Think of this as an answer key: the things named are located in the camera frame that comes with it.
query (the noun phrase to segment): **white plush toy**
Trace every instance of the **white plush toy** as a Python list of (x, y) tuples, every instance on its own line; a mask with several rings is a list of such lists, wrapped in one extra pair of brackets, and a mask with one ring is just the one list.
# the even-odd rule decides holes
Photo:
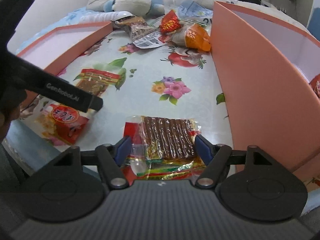
[(128, 11), (136, 16), (158, 17), (164, 15), (165, 0), (109, 0), (103, 9), (105, 12)]

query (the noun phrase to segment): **blue gripper pad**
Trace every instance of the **blue gripper pad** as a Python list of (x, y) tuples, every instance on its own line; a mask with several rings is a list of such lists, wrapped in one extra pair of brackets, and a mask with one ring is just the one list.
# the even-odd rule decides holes
[(123, 137), (114, 145), (114, 157), (116, 164), (120, 167), (125, 159), (130, 155), (132, 149), (132, 141), (129, 136)]
[(196, 153), (200, 156), (206, 166), (212, 161), (215, 150), (213, 144), (205, 139), (202, 135), (197, 135), (195, 138)]

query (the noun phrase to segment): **clear plastic wrapper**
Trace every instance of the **clear plastic wrapper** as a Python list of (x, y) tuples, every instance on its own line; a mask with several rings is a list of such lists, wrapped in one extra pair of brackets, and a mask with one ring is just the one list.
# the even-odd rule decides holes
[(183, 24), (182, 21), (200, 23), (210, 35), (212, 10), (202, 7), (193, 0), (166, 0), (165, 12), (168, 13), (170, 10), (176, 12), (181, 24)]
[(166, 44), (165, 38), (165, 35), (156, 30), (134, 41), (133, 44), (140, 49), (157, 48)]
[(200, 133), (194, 119), (129, 118), (124, 135), (132, 138), (133, 146), (124, 173), (131, 180), (191, 178), (204, 168), (194, 150), (194, 138)]
[(96, 14), (90, 14), (82, 16), (79, 20), (79, 23), (95, 23), (95, 22), (108, 22), (108, 21), (116, 21), (122, 18), (126, 18), (129, 16), (133, 16), (132, 13), (127, 11), (121, 12), (100, 12)]

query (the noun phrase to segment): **red fruit print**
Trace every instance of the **red fruit print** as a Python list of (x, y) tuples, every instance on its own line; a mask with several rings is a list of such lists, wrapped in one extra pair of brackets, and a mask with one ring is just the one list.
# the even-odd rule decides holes
[(181, 55), (174, 52), (171, 53), (168, 57), (168, 60), (170, 61), (171, 65), (179, 65), (181, 67), (196, 67), (198, 64), (191, 64), (189, 61), (183, 60)]
[(171, 65), (179, 65), (181, 67), (199, 67), (203, 68), (206, 61), (202, 58), (201, 53), (194, 49), (180, 48), (175, 46), (169, 47), (170, 55), (161, 61), (169, 61)]

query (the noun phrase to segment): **snack package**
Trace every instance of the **snack package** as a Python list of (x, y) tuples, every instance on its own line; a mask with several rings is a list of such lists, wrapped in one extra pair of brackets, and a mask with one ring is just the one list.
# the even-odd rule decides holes
[(186, 23), (172, 36), (171, 41), (178, 46), (210, 51), (210, 37), (206, 30), (197, 23)]
[[(122, 67), (125, 60), (126, 58), (116, 59), (108, 64), (97, 63), (92, 65), (92, 68), (82, 69), (73, 83), (76, 87), (96, 96), (101, 96), (109, 86), (119, 90), (126, 79), (127, 70)], [(44, 128), (42, 135), (45, 138), (53, 136), (72, 145), (94, 113), (92, 109), (82, 113), (69, 106), (53, 103), (41, 112), (36, 122), (42, 124)]]
[(124, 135), (132, 138), (133, 145), (124, 174), (131, 180), (192, 178), (205, 167), (194, 150), (194, 138), (200, 133), (193, 119), (130, 118)]
[(162, 34), (149, 26), (142, 17), (126, 17), (114, 24), (128, 33), (133, 44), (140, 49), (157, 48), (166, 44), (161, 39)]
[(45, 137), (54, 136), (67, 144), (74, 144), (90, 115), (90, 111), (82, 113), (69, 106), (53, 103), (41, 112), (37, 121), (45, 129)]
[(132, 41), (136, 41), (155, 31), (148, 26), (142, 17), (130, 16), (114, 22), (117, 27), (129, 34)]

